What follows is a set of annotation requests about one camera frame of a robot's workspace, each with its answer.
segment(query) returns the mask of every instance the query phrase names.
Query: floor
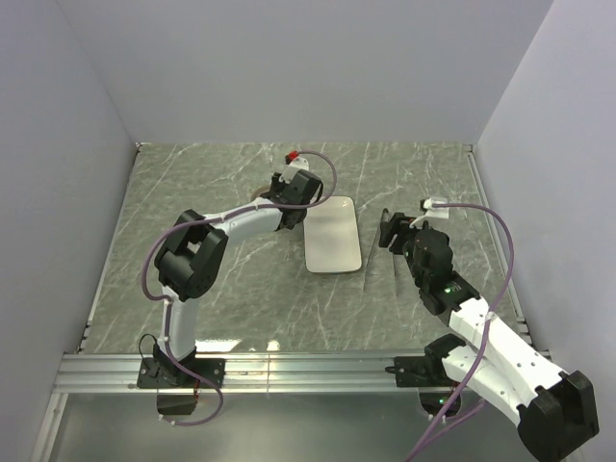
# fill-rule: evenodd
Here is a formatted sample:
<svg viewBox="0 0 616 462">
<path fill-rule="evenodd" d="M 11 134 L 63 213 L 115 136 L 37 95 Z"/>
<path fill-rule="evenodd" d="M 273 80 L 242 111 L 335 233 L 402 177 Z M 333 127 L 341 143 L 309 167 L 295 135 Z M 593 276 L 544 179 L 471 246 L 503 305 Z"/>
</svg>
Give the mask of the floor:
<svg viewBox="0 0 616 462">
<path fill-rule="evenodd" d="M 324 151 L 338 169 L 336 195 L 356 207 L 363 267 L 352 274 L 315 275 L 305 268 L 302 228 L 262 235 L 227 249 L 218 280 L 200 300 L 199 350 L 318 351 L 423 347 L 448 329 L 422 306 L 408 267 L 375 245 L 381 212 L 419 212 L 441 195 L 480 203 L 469 154 L 459 143 L 145 144 L 132 174 L 100 295 L 87 353 L 137 351 L 142 333 L 158 334 L 160 304 L 141 293 L 141 264 L 155 239 L 189 208 L 202 214 L 245 204 L 269 183 L 293 149 Z M 319 159 L 311 170 L 327 187 Z M 486 217 L 451 210 L 455 268 L 487 298 L 503 275 Z M 149 284 L 156 290 L 155 270 Z M 507 296 L 498 313 L 510 326 Z"/>
</svg>

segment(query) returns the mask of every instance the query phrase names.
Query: black mount bracket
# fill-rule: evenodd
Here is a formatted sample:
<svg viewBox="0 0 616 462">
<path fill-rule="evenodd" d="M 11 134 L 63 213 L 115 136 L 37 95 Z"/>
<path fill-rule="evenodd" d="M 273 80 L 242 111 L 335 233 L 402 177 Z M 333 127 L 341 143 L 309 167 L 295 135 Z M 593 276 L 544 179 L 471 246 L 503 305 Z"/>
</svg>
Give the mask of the black mount bracket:
<svg viewBox="0 0 616 462">
<path fill-rule="evenodd" d="M 224 365 L 225 360 L 222 358 L 194 358 L 187 367 L 220 387 L 224 378 Z M 183 372 L 180 373 L 184 375 L 181 379 L 178 379 L 177 376 L 173 377 L 155 358 L 144 358 L 141 361 L 137 388 L 148 390 L 191 388 L 197 381 Z M 207 388 L 203 383 L 199 383 L 198 386 L 199 388 Z"/>
<path fill-rule="evenodd" d="M 443 358 L 465 344 L 459 337 L 447 334 L 426 346 L 424 356 L 395 357 L 394 365 L 385 368 L 385 372 L 396 375 L 398 388 L 448 387 L 451 379 L 443 368 Z"/>
</svg>

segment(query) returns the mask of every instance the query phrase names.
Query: white wall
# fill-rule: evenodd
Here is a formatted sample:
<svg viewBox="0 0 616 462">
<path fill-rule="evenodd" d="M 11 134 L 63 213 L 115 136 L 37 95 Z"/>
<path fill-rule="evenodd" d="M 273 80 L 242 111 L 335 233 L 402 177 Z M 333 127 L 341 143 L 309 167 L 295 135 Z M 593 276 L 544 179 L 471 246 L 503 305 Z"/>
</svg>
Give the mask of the white wall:
<svg viewBox="0 0 616 462">
<path fill-rule="evenodd" d="M 552 0 L 58 0 L 135 140 L 478 140 Z"/>
<path fill-rule="evenodd" d="M 556 0 L 478 144 L 533 339 L 595 385 L 616 460 L 616 3 Z"/>
<path fill-rule="evenodd" d="M 58 5 L 0 2 L 0 459 L 27 460 L 135 146 Z"/>
</svg>

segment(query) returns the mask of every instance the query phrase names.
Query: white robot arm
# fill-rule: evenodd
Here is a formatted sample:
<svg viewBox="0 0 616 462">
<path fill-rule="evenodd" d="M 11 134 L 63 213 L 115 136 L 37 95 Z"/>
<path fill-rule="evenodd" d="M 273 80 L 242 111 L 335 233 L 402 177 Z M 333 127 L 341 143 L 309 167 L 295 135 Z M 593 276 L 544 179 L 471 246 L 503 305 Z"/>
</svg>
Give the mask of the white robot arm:
<svg viewBox="0 0 616 462">
<path fill-rule="evenodd" d="M 169 360 L 167 348 L 175 361 L 191 368 L 196 354 L 197 300 L 215 283 L 226 248 L 259 234 L 292 229 L 306 217 L 305 208 L 297 206 L 310 204 L 315 195 L 320 200 L 323 183 L 309 171 L 308 162 L 296 152 L 290 153 L 286 161 L 284 170 L 273 174 L 268 192 L 249 204 L 220 214 L 202 216 L 187 210 L 176 225 L 198 220 L 211 223 L 179 229 L 169 234 L 161 245 L 154 265 L 166 302 L 163 329 L 153 356 L 160 366 L 155 373 L 162 373 L 166 383 L 181 386 L 188 379 Z"/>
<path fill-rule="evenodd" d="M 449 237 L 433 229 L 448 219 L 442 197 L 421 202 L 419 218 L 396 213 L 381 223 L 379 245 L 403 255 L 427 310 L 457 335 L 425 348 L 425 357 L 389 368 L 397 383 L 407 374 L 425 381 L 462 380 L 480 349 L 486 321 L 485 352 L 467 386 L 492 403 L 518 427 L 526 448 L 541 462 L 560 461 L 599 432 L 593 386 L 581 372 L 563 371 L 529 346 L 489 311 L 486 300 L 453 270 Z"/>
</svg>

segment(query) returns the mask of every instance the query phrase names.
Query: metal frame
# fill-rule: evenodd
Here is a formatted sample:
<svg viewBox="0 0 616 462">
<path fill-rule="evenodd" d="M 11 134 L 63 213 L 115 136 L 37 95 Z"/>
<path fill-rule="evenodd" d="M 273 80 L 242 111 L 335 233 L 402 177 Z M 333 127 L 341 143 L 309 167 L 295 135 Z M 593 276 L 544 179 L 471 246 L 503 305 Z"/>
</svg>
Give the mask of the metal frame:
<svg viewBox="0 0 616 462">
<path fill-rule="evenodd" d="M 483 188 L 483 183 L 481 182 L 481 177 L 479 176 L 479 169 L 477 168 L 477 163 L 475 160 L 475 152 L 474 147 L 469 144 L 465 145 L 467 158 L 469 160 L 469 166 L 471 166 L 471 172 L 473 173 L 473 178 L 475 179 L 475 184 L 479 191 L 479 200 L 481 205 L 485 207 L 490 207 L 490 203 L 488 202 L 488 197 L 485 194 L 485 189 Z M 494 222 L 494 218 L 491 215 L 486 214 L 486 219 L 488 220 L 488 228 L 490 229 L 490 235 L 492 236 L 492 241 L 494 242 L 494 246 L 497 249 L 497 255 L 499 257 L 500 267 L 502 269 L 502 273 L 505 274 L 507 272 L 507 259 L 504 254 L 504 248 L 502 247 L 501 238 L 499 236 L 499 232 L 497 230 L 497 225 Z M 515 287 L 513 287 L 513 281 L 509 282 L 509 294 L 511 295 L 511 301 L 513 302 L 513 308 L 516 310 L 516 314 L 518 318 L 524 319 L 524 313 L 522 311 L 522 306 L 520 306 L 520 300 L 518 299 L 518 294 L 516 293 Z"/>
<path fill-rule="evenodd" d="M 395 393 L 395 376 L 385 372 L 395 356 L 423 356 L 422 350 L 332 351 L 323 353 L 199 353 L 226 360 L 222 391 L 232 393 Z M 136 387 L 138 354 L 67 354 L 54 394 L 192 394 L 193 388 L 140 390 Z M 447 391 L 449 388 L 422 388 Z M 212 393 L 213 390 L 202 390 Z"/>
</svg>

